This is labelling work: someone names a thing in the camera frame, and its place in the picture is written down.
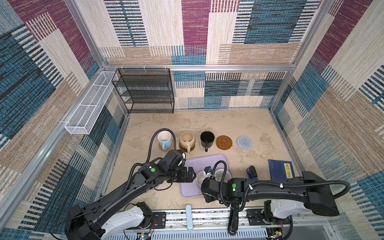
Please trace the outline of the white mug lavender handle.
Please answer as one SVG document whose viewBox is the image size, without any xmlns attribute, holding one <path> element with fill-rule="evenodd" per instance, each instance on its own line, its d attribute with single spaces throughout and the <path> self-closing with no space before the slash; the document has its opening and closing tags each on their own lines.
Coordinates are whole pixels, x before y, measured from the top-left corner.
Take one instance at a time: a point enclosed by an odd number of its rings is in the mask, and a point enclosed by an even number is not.
<svg viewBox="0 0 384 240">
<path fill-rule="evenodd" d="M 202 186 L 202 183 L 204 181 L 204 179 L 207 177 L 207 174 L 205 173 L 205 171 L 201 171 L 197 174 L 197 178 L 196 178 L 196 181 L 197 181 L 197 184 L 199 187 Z"/>
</svg>

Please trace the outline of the white speckled mug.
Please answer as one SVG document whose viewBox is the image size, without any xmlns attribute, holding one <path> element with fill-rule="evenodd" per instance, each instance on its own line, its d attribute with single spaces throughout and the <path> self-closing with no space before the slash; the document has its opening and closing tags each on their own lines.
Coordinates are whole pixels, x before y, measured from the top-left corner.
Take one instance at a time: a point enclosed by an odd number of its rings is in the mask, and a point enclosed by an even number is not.
<svg viewBox="0 0 384 240">
<path fill-rule="evenodd" d="M 232 178 L 231 174 L 228 171 L 224 171 L 224 169 L 215 171 L 215 179 L 220 182 L 223 179 L 224 183 L 227 183 Z"/>
</svg>

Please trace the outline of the dark brown wooden coaster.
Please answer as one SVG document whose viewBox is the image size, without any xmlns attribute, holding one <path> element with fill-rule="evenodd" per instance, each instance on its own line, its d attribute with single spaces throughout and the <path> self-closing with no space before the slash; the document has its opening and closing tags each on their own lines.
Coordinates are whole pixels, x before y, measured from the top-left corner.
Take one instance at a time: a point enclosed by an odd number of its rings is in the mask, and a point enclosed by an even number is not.
<svg viewBox="0 0 384 240">
<path fill-rule="evenodd" d="M 191 151 L 193 151 L 195 149 L 196 145 L 193 145 L 190 149 L 190 151 L 188 151 L 188 149 L 184 148 L 181 144 L 179 144 L 179 148 L 180 150 L 182 150 L 183 152 L 185 153 L 190 153 Z"/>
</svg>

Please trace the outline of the multicolour woven round coaster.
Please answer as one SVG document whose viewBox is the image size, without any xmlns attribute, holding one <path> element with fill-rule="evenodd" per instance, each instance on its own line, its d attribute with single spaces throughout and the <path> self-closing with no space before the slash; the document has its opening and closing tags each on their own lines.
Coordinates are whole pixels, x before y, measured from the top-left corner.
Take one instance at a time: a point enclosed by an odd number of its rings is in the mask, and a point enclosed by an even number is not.
<svg viewBox="0 0 384 240">
<path fill-rule="evenodd" d="M 215 148 L 215 145 L 213 144 L 211 147 L 209 147 L 209 148 L 206 150 L 206 148 L 202 145 L 202 143 L 199 142 L 199 147 L 200 147 L 200 149 L 201 149 L 203 152 L 209 152 L 209 151 L 211 151 L 211 150 L 213 150 L 213 149 Z"/>
</svg>

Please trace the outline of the beige ceramic mug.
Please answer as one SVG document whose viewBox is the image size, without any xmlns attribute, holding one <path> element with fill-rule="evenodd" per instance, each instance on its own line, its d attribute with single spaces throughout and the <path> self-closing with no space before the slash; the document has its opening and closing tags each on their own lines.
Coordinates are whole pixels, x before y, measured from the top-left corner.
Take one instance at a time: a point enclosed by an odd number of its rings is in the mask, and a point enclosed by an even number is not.
<svg viewBox="0 0 384 240">
<path fill-rule="evenodd" d="M 191 132 L 183 132 L 179 144 L 190 151 L 191 147 L 196 144 L 195 136 Z"/>
</svg>

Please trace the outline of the black mug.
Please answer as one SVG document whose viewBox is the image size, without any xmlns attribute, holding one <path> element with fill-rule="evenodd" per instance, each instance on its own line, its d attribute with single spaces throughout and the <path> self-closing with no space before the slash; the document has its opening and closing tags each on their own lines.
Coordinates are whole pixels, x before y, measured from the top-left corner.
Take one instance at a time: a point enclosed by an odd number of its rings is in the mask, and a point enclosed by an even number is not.
<svg viewBox="0 0 384 240">
<path fill-rule="evenodd" d="M 205 152 L 208 152 L 208 150 L 213 146 L 215 135 L 212 132 L 205 131 L 201 133 L 200 140 L 202 148 Z"/>
</svg>

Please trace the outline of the light brown wooden coaster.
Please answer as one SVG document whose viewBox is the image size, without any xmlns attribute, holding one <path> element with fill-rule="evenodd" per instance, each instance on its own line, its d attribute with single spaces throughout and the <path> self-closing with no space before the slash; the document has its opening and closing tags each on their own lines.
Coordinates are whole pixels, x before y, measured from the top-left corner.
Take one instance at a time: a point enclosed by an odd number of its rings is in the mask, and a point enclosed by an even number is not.
<svg viewBox="0 0 384 240">
<path fill-rule="evenodd" d="M 216 145 L 221 150 L 229 150 L 233 145 L 233 141 L 230 137 L 222 135 L 217 137 Z"/>
</svg>

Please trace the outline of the white mug blue handle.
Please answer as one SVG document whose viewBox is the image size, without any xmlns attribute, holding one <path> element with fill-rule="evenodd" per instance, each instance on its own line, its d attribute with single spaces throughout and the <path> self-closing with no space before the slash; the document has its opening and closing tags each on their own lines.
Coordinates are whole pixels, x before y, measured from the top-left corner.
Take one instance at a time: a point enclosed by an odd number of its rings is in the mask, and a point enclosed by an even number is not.
<svg viewBox="0 0 384 240">
<path fill-rule="evenodd" d="M 162 151 L 167 151 L 173 143 L 173 136 L 169 131 L 161 131 L 158 133 L 158 141 Z"/>
</svg>

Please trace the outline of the blue-grey woven round coaster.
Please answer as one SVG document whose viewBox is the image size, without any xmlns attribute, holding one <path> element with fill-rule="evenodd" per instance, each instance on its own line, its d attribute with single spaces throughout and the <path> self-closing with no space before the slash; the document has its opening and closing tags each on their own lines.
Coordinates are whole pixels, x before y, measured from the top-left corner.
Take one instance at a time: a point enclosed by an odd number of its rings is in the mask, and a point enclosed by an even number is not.
<svg viewBox="0 0 384 240">
<path fill-rule="evenodd" d="M 240 136 L 237 138 L 237 145 L 243 150 L 251 150 L 253 141 L 247 136 Z"/>
</svg>

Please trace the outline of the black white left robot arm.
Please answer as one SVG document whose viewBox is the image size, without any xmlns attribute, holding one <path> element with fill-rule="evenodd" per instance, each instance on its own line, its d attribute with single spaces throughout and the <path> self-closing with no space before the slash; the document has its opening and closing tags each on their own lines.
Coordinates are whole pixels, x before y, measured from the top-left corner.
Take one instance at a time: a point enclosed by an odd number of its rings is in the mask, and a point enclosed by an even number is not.
<svg viewBox="0 0 384 240">
<path fill-rule="evenodd" d="M 191 183 L 195 178 L 194 169 L 182 163 L 141 164 L 126 183 L 100 200 L 83 208 L 73 206 L 68 212 L 65 235 L 69 240 L 105 240 L 126 229 L 141 227 L 142 223 L 148 225 L 152 211 L 145 203 L 124 212 L 121 208 L 163 182 Z"/>
</svg>

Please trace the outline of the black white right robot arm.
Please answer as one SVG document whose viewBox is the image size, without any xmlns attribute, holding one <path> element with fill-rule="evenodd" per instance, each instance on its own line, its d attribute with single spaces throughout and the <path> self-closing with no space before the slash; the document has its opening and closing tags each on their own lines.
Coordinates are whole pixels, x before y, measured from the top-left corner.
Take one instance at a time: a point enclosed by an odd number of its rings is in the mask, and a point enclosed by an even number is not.
<svg viewBox="0 0 384 240">
<path fill-rule="evenodd" d="M 326 181 L 312 172 L 285 181 L 261 181 L 233 178 L 226 183 L 212 178 L 203 180 L 201 190 L 207 203 L 220 201 L 231 210 L 241 212 L 247 202 L 270 199 L 290 200 L 319 216 L 338 216 L 335 199 L 348 193 L 351 185 L 345 181 Z"/>
</svg>

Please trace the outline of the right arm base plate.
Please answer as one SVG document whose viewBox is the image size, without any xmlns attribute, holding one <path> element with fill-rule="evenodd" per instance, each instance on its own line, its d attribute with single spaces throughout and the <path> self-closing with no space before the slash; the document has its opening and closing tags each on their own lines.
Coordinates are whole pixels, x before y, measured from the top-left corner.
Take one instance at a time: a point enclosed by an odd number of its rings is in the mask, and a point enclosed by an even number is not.
<svg viewBox="0 0 384 240">
<path fill-rule="evenodd" d="M 248 209 L 246 215 L 251 226 L 267 226 L 267 225 L 289 225 L 291 223 L 289 218 L 279 219 L 275 217 L 265 217 L 265 211 L 262 208 Z"/>
</svg>

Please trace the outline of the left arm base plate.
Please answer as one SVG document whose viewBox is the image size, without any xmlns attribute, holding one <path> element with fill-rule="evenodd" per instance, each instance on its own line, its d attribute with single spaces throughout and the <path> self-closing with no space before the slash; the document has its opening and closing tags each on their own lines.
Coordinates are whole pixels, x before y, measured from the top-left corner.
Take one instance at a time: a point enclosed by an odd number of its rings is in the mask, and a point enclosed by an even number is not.
<svg viewBox="0 0 384 240">
<path fill-rule="evenodd" d="M 166 212 L 153 212 L 144 219 L 144 229 L 164 229 L 167 220 Z"/>
</svg>

